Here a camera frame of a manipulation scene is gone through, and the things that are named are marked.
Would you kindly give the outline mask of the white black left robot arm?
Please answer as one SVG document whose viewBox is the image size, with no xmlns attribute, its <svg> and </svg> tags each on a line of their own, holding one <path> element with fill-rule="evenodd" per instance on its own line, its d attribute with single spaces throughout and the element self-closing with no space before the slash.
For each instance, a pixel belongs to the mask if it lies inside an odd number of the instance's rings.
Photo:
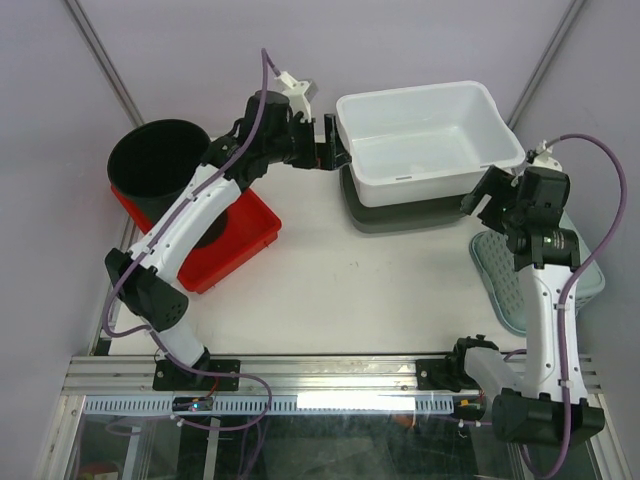
<svg viewBox="0 0 640 480">
<path fill-rule="evenodd" d="M 141 318 L 140 330 L 175 365 L 175 377 L 188 388 L 204 385 L 213 374 L 210 353 L 187 324 L 189 300 L 173 283 L 209 227 L 271 164 L 333 171 L 350 163 L 336 116 L 325 115 L 323 123 L 325 138 L 316 142 L 314 120 L 304 119 L 290 97 L 256 92 L 232 130 L 207 147 L 159 222 L 128 251 L 114 248 L 106 255 L 112 289 L 102 311 L 105 333 L 119 335 L 110 328 L 109 317 L 114 302 L 120 301 Z"/>
</svg>

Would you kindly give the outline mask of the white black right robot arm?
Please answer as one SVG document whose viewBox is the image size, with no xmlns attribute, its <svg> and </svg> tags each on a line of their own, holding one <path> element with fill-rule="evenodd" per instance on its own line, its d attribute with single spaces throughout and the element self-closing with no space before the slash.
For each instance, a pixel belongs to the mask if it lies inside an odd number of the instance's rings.
<svg viewBox="0 0 640 480">
<path fill-rule="evenodd" d="M 525 371 L 516 374 L 483 336 L 460 338 L 447 358 L 453 390 L 476 383 L 495 436 L 520 445 L 578 446 L 605 426 L 588 403 L 576 340 L 575 298 L 581 260 L 577 234 L 560 222 L 570 191 L 557 170 L 528 167 L 519 176 L 490 167 L 461 210 L 506 237 L 523 293 Z"/>
</svg>

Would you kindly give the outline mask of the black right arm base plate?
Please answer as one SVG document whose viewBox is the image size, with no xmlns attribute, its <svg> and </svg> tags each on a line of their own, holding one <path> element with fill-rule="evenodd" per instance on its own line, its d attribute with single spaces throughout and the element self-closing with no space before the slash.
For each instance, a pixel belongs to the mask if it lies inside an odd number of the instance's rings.
<svg viewBox="0 0 640 480">
<path fill-rule="evenodd" d="M 417 389 L 419 391 L 445 390 L 460 393 L 463 390 L 478 390 L 478 384 L 449 365 L 444 358 L 422 358 L 415 361 Z"/>
</svg>

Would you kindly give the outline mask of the dark green plastic tray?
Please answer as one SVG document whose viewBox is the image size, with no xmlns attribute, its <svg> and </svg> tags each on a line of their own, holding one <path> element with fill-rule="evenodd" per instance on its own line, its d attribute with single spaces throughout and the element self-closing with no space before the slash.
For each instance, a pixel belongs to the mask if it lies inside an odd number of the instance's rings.
<svg viewBox="0 0 640 480">
<path fill-rule="evenodd" d="M 346 212 L 353 226 L 365 234 L 391 234 L 440 228 L 464 217 L 463 195 L 381 207 L 366 207 L 356 192 L 351 170 L 340 170 L 340 187 Z"/>
</svg>

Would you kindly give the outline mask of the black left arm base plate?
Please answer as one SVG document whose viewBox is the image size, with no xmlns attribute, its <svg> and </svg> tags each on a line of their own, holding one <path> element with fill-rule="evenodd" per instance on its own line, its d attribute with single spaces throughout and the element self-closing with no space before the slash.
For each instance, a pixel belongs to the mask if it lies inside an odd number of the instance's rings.
<svg viewBox="0 0 640 480">
<path fill-rule="evenodd" d="M 239 373 L 241 361 L 238 359 L 211 358 L 203 367 L 212 373 Z M 210 377 L 189 373 L 168 359 L 157 360 L 152 389 L 159 392 L 208 392 L 216 386 L 215 393 L 235 392 L 239 388 L 238 378 Z"/>
</svg>

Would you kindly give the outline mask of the white plastic tub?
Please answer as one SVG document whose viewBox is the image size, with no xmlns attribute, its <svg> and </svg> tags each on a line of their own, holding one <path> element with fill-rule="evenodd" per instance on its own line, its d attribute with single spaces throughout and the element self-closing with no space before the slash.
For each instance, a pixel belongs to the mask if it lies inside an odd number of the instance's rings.
<svg viewBox="0 0 640 480">
<path fill-rule="evenodd" d="M 370 208 L 465 195 L 488 167 L 525 158 L 477 81 L 345 95 L 336 113 L 358 199 Z"/>
</svg>

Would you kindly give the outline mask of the light teal perforated basket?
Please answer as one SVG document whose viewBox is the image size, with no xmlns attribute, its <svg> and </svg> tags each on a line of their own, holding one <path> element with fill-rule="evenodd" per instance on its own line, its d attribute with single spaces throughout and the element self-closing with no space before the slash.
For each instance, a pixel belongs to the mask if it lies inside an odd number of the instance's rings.
<svg viewBox="0 0 640 480">
<path fill-rule="evenodd" d="M 471 239 L 469 253 L 498 321 L 514 335 L 525 337 L 524 299 L 506 237 L 492 230 L 480 232 Z M 605 285 L 604 274 L 593 262 L 577 282 L 576 311 L 600 294 Z"/>
</svg>

